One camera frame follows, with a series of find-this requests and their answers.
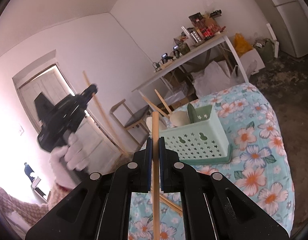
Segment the table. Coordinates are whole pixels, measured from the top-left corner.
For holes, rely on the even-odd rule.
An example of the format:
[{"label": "table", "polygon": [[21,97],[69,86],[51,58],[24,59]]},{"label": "table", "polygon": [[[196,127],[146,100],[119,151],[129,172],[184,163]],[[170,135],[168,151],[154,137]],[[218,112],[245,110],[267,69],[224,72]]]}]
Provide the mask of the table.
[{"label": "table", "polygon": [[210,40],[204,42],[202,45],[192,49],[189,53],[185,54],[184,56],[174,60],[168,67],[166,67],[163,70],[160,70],[158,72],[156,72],[151,78],[149,78],[148,80],[146,80],[145,82],[143,82],[141,85],[139,85],[137,88],[135,88],[132,92],[134,91],[138,91],[141,96],[144,96],[141,89],[143,89],[144,87],[152,84],[154,81],[162,78],[163,76],[165,76],[167,73],[171,72],[172,70],[178,68],[179,66],[181,66],[182,64],[188,62],[189,60],[193,59],[194,57],[202,54],[205,51],[208,51],[209,49],[221,44],[225,42],[228,47],[230,48],[236,62],[237,65],[240,69],[240,71],[242,72],[242,75],[244,77],[244,80],[246,83],[248,83],[248,78],[247,75],[245,73],[245,70],[243,68],[243,65],[241,63],[241,60],[239,59],[232,43],[230,42],[229,38],[227,37],[227,32],[222,32],[216,36],[214,36],[213,38],[211,38]]},{"label": "table", "polygon": [[[278,121],[270,103],[255,86],[243,83],[195,100],[192,104],[195,108],[214,105],[234,148],[230,163],[193,167],[207,175],[222,173],[290,234],[295,208],[294,186]],[[186,107],[175,111],[186,111]],[[179,193],[164,195],[181,205]],[[182,218],[167,205],[161,203],[160,206],[161,228],[168,233],[169,239],[184,239]],[[133,193],[129,233],[137,236],[135,239],[150,239],[147,236],[151,231],[145,234],[142,226],[150,225],[151,213],[150,194]]]}]

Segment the orange plastic bag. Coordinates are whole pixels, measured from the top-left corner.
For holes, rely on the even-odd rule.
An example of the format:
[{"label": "orange plastic bag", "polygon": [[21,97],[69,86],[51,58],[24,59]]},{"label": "orange plastic bag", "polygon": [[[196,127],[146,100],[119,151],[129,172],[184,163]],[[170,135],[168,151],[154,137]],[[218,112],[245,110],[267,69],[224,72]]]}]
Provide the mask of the orange plastic bag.
[{"label": "orange plastic bag", "polygon": [[239,57],[253,49],[252,45],[245,40],[242,34],[236,33],[234,39],[234,49]]}]

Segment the chair seat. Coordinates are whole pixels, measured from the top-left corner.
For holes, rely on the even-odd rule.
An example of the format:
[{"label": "chair seat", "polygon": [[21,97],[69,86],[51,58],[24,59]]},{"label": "chair seat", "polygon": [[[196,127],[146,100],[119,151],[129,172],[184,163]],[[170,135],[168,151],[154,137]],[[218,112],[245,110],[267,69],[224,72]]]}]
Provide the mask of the chair seat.
[{"label": "chair seat", "polygon": [[124,128],[131,126],[132,124],[138,122],[139,120],[143,119],[145,114],[149,111],[150,106],[145,106],[142,109],[138,110],[135,114],[131,116],[131,118],[127,121],[124,125]]}]

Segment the ceiling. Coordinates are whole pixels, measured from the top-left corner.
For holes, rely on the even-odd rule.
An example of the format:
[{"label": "ceiling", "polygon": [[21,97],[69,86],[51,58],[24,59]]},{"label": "ceiling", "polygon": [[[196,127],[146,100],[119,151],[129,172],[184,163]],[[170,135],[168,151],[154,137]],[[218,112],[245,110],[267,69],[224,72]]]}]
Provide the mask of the ceiling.
[{"label": "ceiling", "polygon": [[10,0],[0,17],[0,56],[46,28],[109,12],[117,0]]}]

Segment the wooden chopstick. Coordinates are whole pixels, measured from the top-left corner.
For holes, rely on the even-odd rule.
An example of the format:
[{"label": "wooden chopstick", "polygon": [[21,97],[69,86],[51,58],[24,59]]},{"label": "wooden chopstick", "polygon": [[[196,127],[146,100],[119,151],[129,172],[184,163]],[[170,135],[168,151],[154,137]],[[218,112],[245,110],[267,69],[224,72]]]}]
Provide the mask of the wooden chopstick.
[{"label": "wooden chopstick", "polygon": [[153,104],[147,97],[142,96],[142,98],[150,105],[152,106],[156,111],[158,111],[160,114],[162,114],[163,116],[165,116],[167,119],[170,119],[170,117],[165,114],[161,109],[159,109],[157,106],[155,106],[155,104]]},{"label": "wooden chopstick", "polygon": [[175,203],[164,197],[162,194],[159,195],[159,200],[162,203],[168,205],[174,211],[176,211],[181,217],[183,216],[183,209],[179,205],[176,205]]},{"label": "wooden chopstick", "polygon": [[158,160],[158,112],[152,114],[152,200],[153,200],[153,233],[154,240],[160,240],[160,208],[159,208],[159,160]]},{"label": "wooden chopstick", "polygon": [[162,101],[163,105],[165,106],[165,108],[167,109],[167,111],[171,114],[172,111],[171,109],[168,107],[167,103],[165,102],[165,100],[161,97],[161,95],[159,94],[159,92],[155,89],[156,94],[158,95],[159,99]]},{"label": "wooden chopstick", "polygon": [[[86,75],[85,70],[83,71],[83,76],[84,76],[86,84],[88,86],[90,86],[91,83],[90,83],[90,81],[89,81],[89,79],[88,79],[88,77]],[[110,129],[110,131],[111,131],[111,133],[112,133],[112,135],[114,137],[114,141],[117,143],[117,145],[121,149],[121,151],[128,157],[129,156],[128,152],[126,151],[126,149],[125,149],[123,143],[121,142],[121,140],[118,138],[118,136],[117,136],[117,134],[116,134],[112,124],[108,120],[108,118],[107,118],[107,116],[106,116],[106,114],[105,114],[105,112],[103,110],[103,107],[102,107],[101,103],[98,101],[98,98],[96,97],[95,93],[93,93],[93,100],[94,100],[94,102],[96,104],[96,107],[98,108],[102,118],[104,119],[106,125],[109,127],[109,129]]]}]

